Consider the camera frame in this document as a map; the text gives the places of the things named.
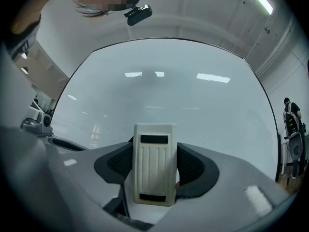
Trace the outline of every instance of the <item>glossy white surface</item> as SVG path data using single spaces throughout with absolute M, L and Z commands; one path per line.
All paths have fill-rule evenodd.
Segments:
M 52 127 L 97 148 L 128 141 L 136 123 L 175 123 L 178 142 L 242 158 L 275 179 L 269 102 L 248 64 L 227 51 L 175 39 L 98 50 L 63 91 Z

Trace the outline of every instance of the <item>person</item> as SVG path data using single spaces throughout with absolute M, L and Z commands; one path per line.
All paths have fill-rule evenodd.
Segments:
M 301 135 L 301 140 L 302 140 L 302 145 L 303 145 L 303 150 L 300 156 L 300 162 L 299 162 L 299 172 L 298 175 L 302 175 L 304 170 L 305 170 L 305 157 L 306 157 L 306 140 L 305 140 L 305 132 L 304 132 L 304 128 L 303 128 L 303 124 L 301 122 L 301 113 L 300 113 L 300 108 L 293 102 L 290 102 L 289 98 L 285 98 L 284 99 L 284 110 L 285 112 L 292 112 L 296 118 L 298 119 L 299 122 L 299 133 Z M 297 164 L 298 161 L 294 160 L 293 161 L 293 171 L 292 171 L 292 179 L 296 178 L 297 175 Z
M 41 10 L 49 0 L 28 0 L 16 15 L 4 42 L 12 59 L 26 53 L 35 43 Z M 76 11 L 86 17 L 108 15 L 135 7 L 139 0 L 74 0 Z

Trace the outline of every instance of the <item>hair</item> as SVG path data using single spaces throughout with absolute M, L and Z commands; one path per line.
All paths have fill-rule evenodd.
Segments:
M 134 8 L 135 5 L 139 1 L 140 0 L 126 0 L 126 4 L 115 4 L 113 12 L 114 11 L 122 11 L 122 10 L 127 10 L 127 9 L 130 9 L 130 8 Z M 76 11 L 79 12 L 79 13 L 84 14 L 85 17 L 98 17 L 98 16 L 103 16 L 103 15 L 108 15 L 109 14 L 109 11 L 92 9 L 89 6 L 80 3 L 79 1 L 73 0 L 73 2 L 76 5 Z
M 287 102 L 289 102 L 290 101 L 290 99 L 289 98 L 285 98 L 284 99 L 284 105 L 286 105 L 287 104 Z

